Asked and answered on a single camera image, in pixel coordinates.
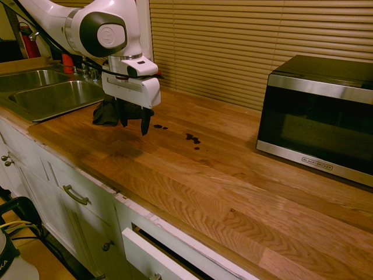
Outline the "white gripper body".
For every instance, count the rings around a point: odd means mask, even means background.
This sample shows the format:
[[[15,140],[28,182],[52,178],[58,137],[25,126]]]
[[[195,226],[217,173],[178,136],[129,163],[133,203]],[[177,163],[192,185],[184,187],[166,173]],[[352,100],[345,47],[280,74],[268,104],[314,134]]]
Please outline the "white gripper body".
[[[103,73],[101,78],[103,90],[107,95],[147,109],[152,109],[161,102],[160,83],[157,78],[120,80],[108,73]]]

